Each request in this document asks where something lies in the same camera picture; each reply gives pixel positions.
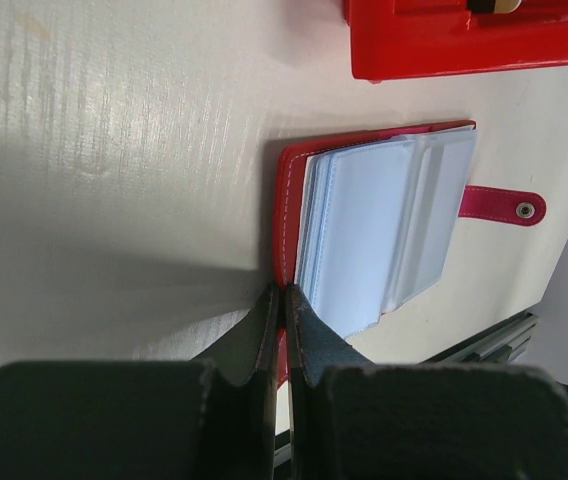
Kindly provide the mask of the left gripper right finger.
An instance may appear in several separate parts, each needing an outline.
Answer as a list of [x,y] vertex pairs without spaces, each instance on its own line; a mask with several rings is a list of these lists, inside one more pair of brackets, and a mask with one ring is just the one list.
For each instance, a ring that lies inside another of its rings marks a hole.
[[286,290],[297,479],[568,479],[568,395],[488,363],[376,364]]

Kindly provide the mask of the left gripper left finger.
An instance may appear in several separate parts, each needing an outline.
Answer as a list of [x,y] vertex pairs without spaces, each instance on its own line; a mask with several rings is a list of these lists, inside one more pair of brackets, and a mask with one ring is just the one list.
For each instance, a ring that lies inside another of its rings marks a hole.
[[0,367],[0,479],[269,479],[279,291],[188,361]]

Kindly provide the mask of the red leather card holder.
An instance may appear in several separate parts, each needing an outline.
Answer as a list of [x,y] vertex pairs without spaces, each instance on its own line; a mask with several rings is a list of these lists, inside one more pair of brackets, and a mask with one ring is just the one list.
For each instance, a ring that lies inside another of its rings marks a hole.
[[273,265],[330,330],[380,362],[434,348],[415,306],[434,295],[461,223],[525,229],[544,197],[469,181],[471,120],[365,130],[286,147],[278,161]]

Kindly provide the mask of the red plastic bin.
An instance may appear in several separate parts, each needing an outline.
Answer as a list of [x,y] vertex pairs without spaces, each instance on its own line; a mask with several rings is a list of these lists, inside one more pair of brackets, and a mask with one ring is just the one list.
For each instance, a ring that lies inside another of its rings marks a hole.
[[354,78],[387,80],[568,66],[568,1],[479,13],[468,1],[345,1]]

